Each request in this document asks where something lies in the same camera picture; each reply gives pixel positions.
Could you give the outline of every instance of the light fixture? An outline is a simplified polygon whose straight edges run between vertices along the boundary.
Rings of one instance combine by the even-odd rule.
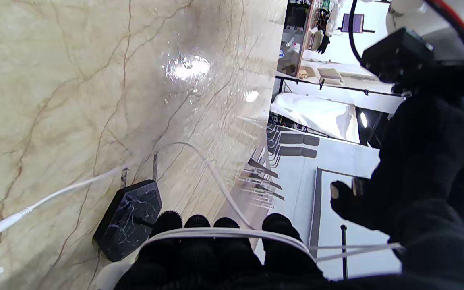
[[[368,127],[368,120],[366,119],[366,115],[364,114],[364,112],[361,112],[361,122],[365,128]]]

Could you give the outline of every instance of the metal rod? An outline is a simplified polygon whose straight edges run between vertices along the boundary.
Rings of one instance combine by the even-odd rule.
[[[346,246],[346,226],[344,224],[341,225],[341,245]],[[343,253],[346,253],[346,248],[343,247],[341,250]],[[348,270],[346,264],[346,257],[343,257],[343,280],[348,279]]]

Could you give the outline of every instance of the white power cord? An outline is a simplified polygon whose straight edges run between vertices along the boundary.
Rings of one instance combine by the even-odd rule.
[[[178,142],[172,142],[168,143],[162,147],[160,147],[158,150],[155,150],[157,153],[159,150],[164,149],[165,147],[169,147],[171,145],[176,145],[176,144],[181,144],[181,145],[187,145],[191,147],[197,154],[200,156],[200,158],[204,161],[205,165],[208,167],[210,170],[210,173],[212,174],[212,177],[217,182],[217,186],[219,187],[221,193],[227,201],[229,202],[230,206],[234,209],[234,211],[237,213],[237,215],[241,218],[241,220],[248,226],[250,229],[233,229],[233,228],[190,228],[190,229],[177,229],[177,230],[172,230],[172,231],[167,231],[164,233],[160,233],[156,235],[155,237],[152,237],[148,239],[146,242],[143,243],[142,246],[146,244],[150,244],[151,242],[154,242],[156,240],[162,240],[162,239],[168,239],[168,238],[195,238],[195,237],[221,237],[221,238],[237,238],[237,237],[255,237],[255,238],[267,238],[267,239],[272,239],[276,240],[279,242],[283,242],[285,244],[288,244],[290,246],[293,246],[300,251],[304,252],[306,255],[308,255],[313,261],[315,262],[323,262],[323,261],[328,261],[330,259],[339,259],[341,257],[348,257],[350,255],[358,255],[362,253],[368,253],[372,251],[379,251],[379,250],[385,250],[385,249],[395,249],[395,248],[400,248],[402,247],[398,243],[394,244],[383,244],[383,245],[375,245],[375,246],[317,246],[317,249],[343,249],[343,248],[361,248],[361,250],[356,250],[352,252],[346,252],[346,253],[341,253],[338,255],[331,255],[327,257],[321,257],[316,259],[309,253],[309,249],[307,246],[305,246],[302,242],[300,242],[297,239],[294,239],[292,237],[278,234],[278,233],[272,233],[272,232],[264,232],[260,230],[255,230],[254,227],[250,224],[250,222],[247,220],[245,215],[241,212],[239,209],[239,206],[237,206],[236,202],[232,199],[232,196],[227,192],[225,184],[223,183],[223,180],[221,180],[218,171],[214,168],[212,163],[202,154],[202,152],[192,145],[191,143],[185,142],[185,141],[178,141]],[[46,196],[45,198],[39,200],[35,204],[28,206],[27,208],[23,209],[22,211],[19,211],[18,213],[15,213],[7,218],[4,218],[0,221],[0,233],[7,230],[9,227],[13,226],[15,223],[17,223],[19,220],[21,220],[24,216],[28,215],[31,213],[34,209],[37,207],[45,204],[49,200],[52,200],[53,198],[57,196],[64,195],[74,189],[79,189],[81,187],[87,186],[91,183],[94,183],[98,180],[101,180],[103,178],[107,178],[109,176],[112,176],[114,174],[118,174],[121,172],[124,168],[129,167],[130,165],[133,164],[124,164],[120,167],[116,167],[112,169],[111,171],[108,171],[106,173],[103,173],[99,176],[95,176],[91,179],[72,184],[64,189],[60,189],[59,191],[52,193],[49,196]]]
[[[228,203],[230,204],[230,206],[232,206],[232,208],[234,209],[234,211],[237,213],[237,215],[241,218],[241,220],[246,224],[246,226],[248,226],[250,229],[254,229],[254,227],[252,226],[252,224],[250,224],[250,222],[248,222],[247,220],[247,217],[244,216],[244,214],[241,212],[241,210],[239,209],[239,206],[237,206],[237,203],[232,199],[232,196],[230,196],[230,193],[227,192],[226,190],[226,187],[225,187],[225,184],[223,183],[223,180],[221,180],[221,177],[219,175],[219,173],[217,172],[217,170],[214,168],[214,166],[210,163],[210,161],[205,158],[204,154],[198,149],[196,148],[194,145],[192,145],[191,143],[188,143],[188,142],[184,142],[184,141],[179,141],[179,142],[172,142],[172,143],[168,143],[162,147],[160,147],[157,152],[161,149],[164,149],[165,147],[168,147],[168,146],[171,146],[171,145],[175,145],[175,144],[182,144],[182,145],[188,145],[189,147],[191,147],[201,158],[201,160],[203,160],[203,162],[205,163],[205,165],[207,165],[208,169],[210,170],[210,174],[212,174],[212,177],[214,177],[214,179],[216,180],[216,183],[217,183],[217,186],[220,188],[220,191],[221,193],[225,196],[225,198],[227,199]]]
[[[311,258],[316,263],[330,261],[333,259],[340,259],[343,257],[349,257],[352,255],[360,255],[363,253],[369,253],[374,251],[388,250],[388,249],[397,249],[402,248],[398,242],[392,244],[378,244],[378,245],[362,245],[362,246],[317,246],[315,249],[343,249],[343,248],[361,248],[361,250],[341,253],[337,255],[330,255],[325,257],[313,257],[309,253],[309,249],[299,240],[282,235],[279,233],[258,231],[258,230],[248,230],[248,229],[234,229],[234,228],[187,228],[187,229],[176,229],[171,231],[166,231],[160,234],[155,235],[154,237],[148,239],[144,242],[141,247],[151,244],[163,239],[174,239],[174,238],[267,238],[271,240],[276,240],[277,242],[283,242],[293,246],[294,248],[302,251],[309,258]]]

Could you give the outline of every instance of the marble wall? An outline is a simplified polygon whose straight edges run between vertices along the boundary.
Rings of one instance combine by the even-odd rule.
[[[227,186],[265,134],[287,0],[0,0],[0,220],[184,140]],[[224,199],[188,147],[159,154],[163,210],[212,219]],[[0,234],[0,289],[90,289],[92,234],[120,176]]]

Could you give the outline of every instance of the black glove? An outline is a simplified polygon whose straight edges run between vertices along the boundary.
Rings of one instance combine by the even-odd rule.
[[[325,53],[325,50],[327,49],[327,46],[329,45],[330,43],[330,37],[328,37],[327,35],[325,35],[322,39],[322,43],[320,44],[320,46],[318,47],[318,49],[316,50],[317,53],[321,53],[321,54],[324,54]]]
[[[230,218],[214,223],[220,228],[239,228]],[[201,215],[188,219],[185,228],[210,227]],[[182,219],[174,211],[160,215],[150,237],[165,231],[182,228]],[[263,230],[300,235],[289,219],[276,213],[263,222]],[[233,281],[250,281],[253,285],[276,288],[281,279],[296,277],[327,282],[310,257],[287,244],[263,239],[266,251],[263,266],[247,238],[187,238],[166,239],[147,244],[140,249],[136,262],[118,281],[115,290],[129,289],[216,289],[230,288]]]
[[[412,97],[390,121],[370,180],[332,184],[341,217],[393,235],[394,218],[424,199],[449,202],[464,221],[464,111],[439,97]]]

